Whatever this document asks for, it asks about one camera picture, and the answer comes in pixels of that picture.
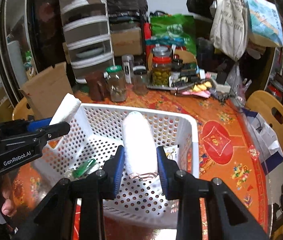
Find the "green crinkly plastic bag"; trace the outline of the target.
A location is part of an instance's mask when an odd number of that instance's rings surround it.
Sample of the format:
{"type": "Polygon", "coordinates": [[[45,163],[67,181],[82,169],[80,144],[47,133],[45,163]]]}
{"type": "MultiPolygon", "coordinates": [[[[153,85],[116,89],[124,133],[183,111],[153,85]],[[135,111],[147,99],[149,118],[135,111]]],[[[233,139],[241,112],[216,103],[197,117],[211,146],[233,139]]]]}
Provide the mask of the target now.
{"type": "Polygon", "coordinates": [[[85,161],[75,170],[73,170],[72,172],[73,178],[77,179],[77,178],[81,178],[84,175],[87,175],[95,165],[96,165],[95,159],[90,159],[88,161],[85,161]]]}

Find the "white printed packet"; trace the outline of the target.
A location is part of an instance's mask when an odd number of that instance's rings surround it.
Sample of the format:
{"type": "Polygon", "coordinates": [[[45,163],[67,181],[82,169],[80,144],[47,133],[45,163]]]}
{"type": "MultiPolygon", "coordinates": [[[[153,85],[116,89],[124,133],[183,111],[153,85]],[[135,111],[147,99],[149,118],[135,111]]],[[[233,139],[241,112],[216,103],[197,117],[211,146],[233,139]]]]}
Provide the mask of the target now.
{"type": "Polygon", "coordinates": [[[174,145],[170,147],[164,148],[166,157],[170,160],[178,161],[178,155],[179,155],[179,145],[174,145]]]}

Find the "left wooden chair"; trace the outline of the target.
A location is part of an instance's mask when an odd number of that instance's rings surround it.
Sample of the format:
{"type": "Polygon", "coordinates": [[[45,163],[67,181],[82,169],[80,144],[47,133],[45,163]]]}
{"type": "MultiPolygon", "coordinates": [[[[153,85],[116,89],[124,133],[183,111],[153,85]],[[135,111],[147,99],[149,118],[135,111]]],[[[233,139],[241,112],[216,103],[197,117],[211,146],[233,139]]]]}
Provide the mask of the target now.
{"type": "Polygon", "coordinates": [[[35,115],[30,105],[28,104],[27,99],[22,98],[22,100],[20,100],[20,102],[16,104],[12,112],[12,120],[29,120],[29,117],[31,117],[31,119],[34,119],[35,115]]]}

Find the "white perforated plastic basket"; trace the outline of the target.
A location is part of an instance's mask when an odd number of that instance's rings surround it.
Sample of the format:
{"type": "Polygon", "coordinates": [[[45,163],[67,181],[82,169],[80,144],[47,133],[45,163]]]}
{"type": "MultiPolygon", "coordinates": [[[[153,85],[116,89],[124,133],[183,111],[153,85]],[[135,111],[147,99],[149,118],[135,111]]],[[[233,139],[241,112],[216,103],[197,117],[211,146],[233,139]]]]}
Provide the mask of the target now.
{"type": "MultiPolygon", "coordinates": [[[[178,201],[167,200],[159,177],[143,181],[129,177],[122,149],[122,123],[134,108],[83,103],[70,122],[70,131],[56,147],[45,146],[33,162],[38,173],[55,185],[89,160],[106,171],[116,171],[116,198],[103,202],[105,216],[150,228],[174,229],[178,201]]],[[[196,120],[181,113],[139,108],[149,122],[152,138],[164,149],[176,147],[172,159],[179,168],[199,175],[199,139],[196,120]]]]}

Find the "brown cardboard box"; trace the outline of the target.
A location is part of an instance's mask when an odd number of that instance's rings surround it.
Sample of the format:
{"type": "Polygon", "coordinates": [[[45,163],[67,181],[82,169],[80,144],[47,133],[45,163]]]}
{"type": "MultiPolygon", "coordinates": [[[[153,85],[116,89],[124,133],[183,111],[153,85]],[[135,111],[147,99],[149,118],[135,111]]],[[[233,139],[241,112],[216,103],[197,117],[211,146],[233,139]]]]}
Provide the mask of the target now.
{"type": "Polygon", "coordinates": [[[21,86],[36,119],[51,118],[66,94],[73,90],[66,74],[65,62],[50,66],[21,86]]]}

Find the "green lid glass jar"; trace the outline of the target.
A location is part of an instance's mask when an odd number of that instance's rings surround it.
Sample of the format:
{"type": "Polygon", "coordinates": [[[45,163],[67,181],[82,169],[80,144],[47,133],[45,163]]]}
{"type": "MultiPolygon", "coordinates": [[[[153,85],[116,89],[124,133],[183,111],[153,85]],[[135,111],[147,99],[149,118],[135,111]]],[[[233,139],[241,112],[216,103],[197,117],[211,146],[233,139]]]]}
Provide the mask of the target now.
{"type": "Polygon", "coordinates": [[[119,65],[110,66],[106,69],[106,82],[113,102],[123,102],[127,99],[125,75],[119,65]]]}

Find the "black lid empty jar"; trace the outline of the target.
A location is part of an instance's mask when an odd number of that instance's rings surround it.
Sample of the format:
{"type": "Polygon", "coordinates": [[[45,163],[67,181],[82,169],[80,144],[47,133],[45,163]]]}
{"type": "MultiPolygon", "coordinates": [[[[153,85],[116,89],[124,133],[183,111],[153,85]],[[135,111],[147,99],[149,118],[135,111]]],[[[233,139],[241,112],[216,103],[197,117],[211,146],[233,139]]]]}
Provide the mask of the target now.
{"type": "Polygon", "coordinates": [[[133,91],[137,95],[145,95],[148,93],[148,76],[145,66],[133,67],[133,91]]]}

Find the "white blue paper bag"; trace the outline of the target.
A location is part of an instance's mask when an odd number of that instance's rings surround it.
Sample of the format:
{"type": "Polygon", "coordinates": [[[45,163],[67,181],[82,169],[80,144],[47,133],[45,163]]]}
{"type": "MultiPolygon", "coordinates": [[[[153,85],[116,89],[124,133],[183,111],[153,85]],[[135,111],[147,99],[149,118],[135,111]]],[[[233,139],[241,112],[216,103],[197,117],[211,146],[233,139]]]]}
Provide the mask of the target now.
{"type": "Polygon", "coordinates": [[[266,122],[260,113],[242,109],[248,122],[248,129],[253,133],[252,139],[257,144],[259,161],[265,174],[272,172],[283,162],[283,151],[274,129],[266,122]]]}

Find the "red lid olive jar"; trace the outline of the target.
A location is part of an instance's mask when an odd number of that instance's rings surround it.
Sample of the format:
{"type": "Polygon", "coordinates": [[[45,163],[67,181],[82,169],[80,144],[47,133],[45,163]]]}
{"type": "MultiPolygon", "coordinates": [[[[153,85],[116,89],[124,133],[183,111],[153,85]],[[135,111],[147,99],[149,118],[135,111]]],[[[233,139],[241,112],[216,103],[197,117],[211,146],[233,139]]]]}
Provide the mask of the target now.
{"type": "Polygon", "coordinates": [[[165,46],[152,49],[152,85],[169,87],[172,67],[172,50],[165,46]]]}

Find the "right wooden chair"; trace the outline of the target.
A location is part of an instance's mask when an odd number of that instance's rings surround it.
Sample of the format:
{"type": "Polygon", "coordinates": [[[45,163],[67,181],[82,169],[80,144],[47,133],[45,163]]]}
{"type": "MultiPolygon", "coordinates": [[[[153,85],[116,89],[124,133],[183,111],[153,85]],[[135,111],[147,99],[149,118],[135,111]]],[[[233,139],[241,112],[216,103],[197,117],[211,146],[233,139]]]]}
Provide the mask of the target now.
{"type": "Polygon", "coordinates": [[[246,108],[261,114],[267,124],[276,132],[283,151],[283,105],[264,90],[253,92],[246,101],[246,108]]]}

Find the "white stacked drawer tower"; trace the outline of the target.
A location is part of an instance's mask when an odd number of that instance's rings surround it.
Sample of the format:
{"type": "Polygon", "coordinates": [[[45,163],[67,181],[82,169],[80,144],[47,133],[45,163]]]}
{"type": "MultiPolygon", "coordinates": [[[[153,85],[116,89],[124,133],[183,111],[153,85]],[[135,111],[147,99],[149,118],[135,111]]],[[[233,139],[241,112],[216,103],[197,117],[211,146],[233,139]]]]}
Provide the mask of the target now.
{"type": "Polygon", "coordinates": [[[59,0],[66,52],[75,80],[114,65],[107,0],[59,0]]]}

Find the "green shopping bag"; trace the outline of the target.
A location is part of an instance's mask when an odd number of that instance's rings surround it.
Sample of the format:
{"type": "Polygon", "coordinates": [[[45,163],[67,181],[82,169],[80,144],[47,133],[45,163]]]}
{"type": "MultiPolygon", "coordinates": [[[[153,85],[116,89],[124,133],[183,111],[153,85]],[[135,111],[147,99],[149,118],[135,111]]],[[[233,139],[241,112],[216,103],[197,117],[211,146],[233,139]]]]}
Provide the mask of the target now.
{"type": "Polygon", "coordinates": [[[163,15],[150,17],[152,35],[176,42],[197,55],[195,19],[191,15],[163,15]]]}

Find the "black plastic covered box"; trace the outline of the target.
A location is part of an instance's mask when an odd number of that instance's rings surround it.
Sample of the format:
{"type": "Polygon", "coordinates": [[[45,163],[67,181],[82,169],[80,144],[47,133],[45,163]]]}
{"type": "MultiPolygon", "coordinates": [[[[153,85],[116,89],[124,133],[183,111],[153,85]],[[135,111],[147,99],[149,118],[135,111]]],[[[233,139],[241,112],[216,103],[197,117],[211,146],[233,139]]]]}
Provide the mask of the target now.
{"type": "Polygon", "coordinates": [[[148,3],[147,0],[107,0],[108,14],[110,17],[131,16],[146,22],[148,3]]]}

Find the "beige canvas tote bag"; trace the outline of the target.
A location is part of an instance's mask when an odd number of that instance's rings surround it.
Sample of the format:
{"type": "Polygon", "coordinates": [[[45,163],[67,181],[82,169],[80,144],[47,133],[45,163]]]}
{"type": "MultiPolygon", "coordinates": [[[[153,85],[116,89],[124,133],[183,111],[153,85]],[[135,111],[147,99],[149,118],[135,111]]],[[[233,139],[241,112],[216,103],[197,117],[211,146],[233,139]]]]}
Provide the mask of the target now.
{"type": "Polygon", "coordinates": [[[244,0],[216,0],[210,41],[233,61],[242,57],[248,44],[248,10],[244,0]]]}

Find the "blue illustrated paper bag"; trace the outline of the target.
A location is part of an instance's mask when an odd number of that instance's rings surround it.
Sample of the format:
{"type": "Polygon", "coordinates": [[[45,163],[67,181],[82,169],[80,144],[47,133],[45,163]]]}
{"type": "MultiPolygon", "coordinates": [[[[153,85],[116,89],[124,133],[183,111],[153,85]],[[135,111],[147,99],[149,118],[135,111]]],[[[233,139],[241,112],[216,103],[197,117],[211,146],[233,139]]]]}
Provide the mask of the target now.
{"type": "Polygon", "coordinates": [[[276,5],[267,0],[244,1],[249,10],[249,39],[262,47],[282,47],[282,25],[276,5]]]}

